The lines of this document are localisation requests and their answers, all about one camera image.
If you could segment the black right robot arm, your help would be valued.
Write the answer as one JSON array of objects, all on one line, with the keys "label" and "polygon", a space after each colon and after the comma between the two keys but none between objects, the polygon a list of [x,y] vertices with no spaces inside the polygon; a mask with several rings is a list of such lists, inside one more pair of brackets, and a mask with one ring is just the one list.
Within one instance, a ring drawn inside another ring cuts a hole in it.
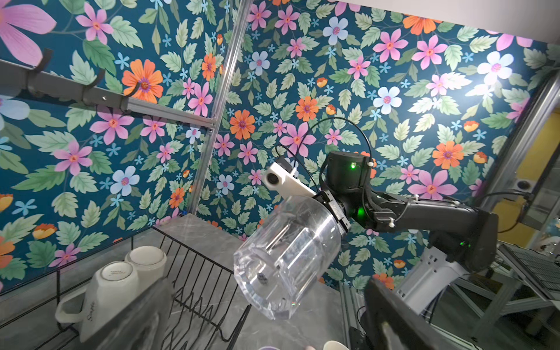
[{"label": "black right robot arm", "polygon": [[496,214],[453,201],[376,192],[368,176],[373,160],[357,153],[331,152],[319,172],[324,204],[346,235],[351,223],[380,233],[425,230],[427,248],[411,273],[395,290],[420,314],[458,278],[478,273],[494,262]]}]

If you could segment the clear glass cup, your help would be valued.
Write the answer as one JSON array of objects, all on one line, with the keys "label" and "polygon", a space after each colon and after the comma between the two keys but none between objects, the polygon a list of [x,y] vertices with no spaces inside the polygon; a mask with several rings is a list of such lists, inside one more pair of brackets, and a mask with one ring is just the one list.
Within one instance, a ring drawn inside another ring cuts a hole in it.
[{"label": "clear glass cup", "polygon": [[337,257],[342,235],[324,204],[291,196],[234,253],[235,280],[268,319],[290,319]]}]

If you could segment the white faceted mug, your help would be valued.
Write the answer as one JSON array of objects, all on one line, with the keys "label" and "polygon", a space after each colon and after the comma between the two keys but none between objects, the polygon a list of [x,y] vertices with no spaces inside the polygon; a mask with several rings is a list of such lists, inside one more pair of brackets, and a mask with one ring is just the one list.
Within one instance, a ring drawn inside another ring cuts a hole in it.
[{"label": "white faceted mug", "polygon": [[[61,324],[80,323],[80,341],[86,342],[137,297],[139,275],[128,262],[111,262],[93,275],[90,283],[66,294],[58,303],[55,319]],[[83,296],[81,311],[70,314],[65,305]]]}]

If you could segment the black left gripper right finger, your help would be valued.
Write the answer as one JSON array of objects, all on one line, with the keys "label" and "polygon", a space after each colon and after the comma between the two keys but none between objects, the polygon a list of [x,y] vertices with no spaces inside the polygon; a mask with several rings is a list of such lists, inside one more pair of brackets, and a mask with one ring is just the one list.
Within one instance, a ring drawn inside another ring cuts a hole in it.
[{"label": "black left gripper right finger", "polygon": [[370,349],[454,348],[381,281],[371,278],[364,297],[365,342]]}]

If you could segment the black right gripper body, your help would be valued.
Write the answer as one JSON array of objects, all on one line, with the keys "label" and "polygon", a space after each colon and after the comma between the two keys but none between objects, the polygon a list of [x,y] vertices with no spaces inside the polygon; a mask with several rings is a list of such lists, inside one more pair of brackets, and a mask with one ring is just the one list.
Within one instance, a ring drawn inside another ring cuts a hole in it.
[{"label": "black right gripper body", "polygon": [[335,199],[330,190],[320,191],[313,196],[313,199],[322,204],[331,213],[342,232],[350,231],[351,223],[346,216],[344,206]]}]

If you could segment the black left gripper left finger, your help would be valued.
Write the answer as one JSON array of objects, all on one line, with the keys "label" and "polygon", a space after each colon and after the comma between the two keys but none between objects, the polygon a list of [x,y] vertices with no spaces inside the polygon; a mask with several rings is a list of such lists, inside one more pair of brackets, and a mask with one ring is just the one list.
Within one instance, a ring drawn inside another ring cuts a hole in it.
[{"label": "black left gripper left finger", "polygon": [[78,348],[162,349],[173,301],[172,283],[162,277]]}]

